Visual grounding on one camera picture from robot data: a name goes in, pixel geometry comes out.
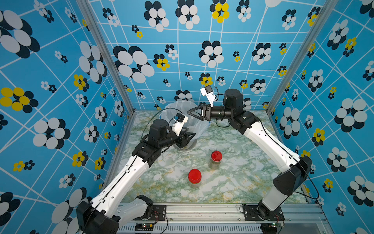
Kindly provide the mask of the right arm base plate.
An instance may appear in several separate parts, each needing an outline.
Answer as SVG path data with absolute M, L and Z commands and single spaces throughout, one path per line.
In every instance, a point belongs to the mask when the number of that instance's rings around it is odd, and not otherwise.
M 269 211 L 266 207 L 242 204 L 239 207 L 239 211 L 243 214 L 246 221 L 284 221 L 284 215 L 281 207 L 278 207 L 274 211 Z

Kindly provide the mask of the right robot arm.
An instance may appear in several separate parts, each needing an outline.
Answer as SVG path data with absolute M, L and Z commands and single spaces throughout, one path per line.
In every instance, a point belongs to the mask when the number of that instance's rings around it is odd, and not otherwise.
M 275 211 L 306 181 L 312 166 L 311 159 L 301 158 L 269 133 L 257 116 L 245 110 L 243 95 L 239 90 L 226 90 L 221 106 L 213 104 L 216 95 L 211 86 L 203 87 L 200 91 L 209 104 L 190 109 L 189 115 L 201 121 L 227 119 L 231 127 L 256 143 L 280 170 L 281 173 L 273 179 L 271 189 L 256 209 L 260 219 L 271 219 Z

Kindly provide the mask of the clear plastic jar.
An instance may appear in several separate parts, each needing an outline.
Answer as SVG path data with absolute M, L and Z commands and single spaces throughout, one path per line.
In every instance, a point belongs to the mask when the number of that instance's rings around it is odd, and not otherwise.
M 190 150 L 195 147 L 197 143 L 196 133 L 190 132 L 188 129 L 182 130 L 183 133 L 183 143 L 182 143 L 182 150 Z

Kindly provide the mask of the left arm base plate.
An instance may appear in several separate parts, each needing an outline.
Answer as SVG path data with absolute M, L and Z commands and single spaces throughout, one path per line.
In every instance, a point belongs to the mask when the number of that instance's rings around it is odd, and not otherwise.
M 153 205 L 151 211 L 146 211 L 148 216 L 134 218 L 133 221 L 165 221 L 167 213 L 167 205 Z

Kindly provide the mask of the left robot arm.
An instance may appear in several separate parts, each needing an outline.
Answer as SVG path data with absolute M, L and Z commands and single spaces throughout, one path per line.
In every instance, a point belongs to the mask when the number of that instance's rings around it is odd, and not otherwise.
M 174 124 L 156 119 L 149 133 L 137 144 L 128 162 L 105 189 L 91 200 L 77 207 L 80 234 L 115 234 L 119 227 L 140 218 L 148 219 L 153 214 L 153 201 L 145 195 L 121 206 L 120 203 L 135 182 L 171 146 L 186 147 L 195 136 L 183 129 L 189 118 L 181 115 Z

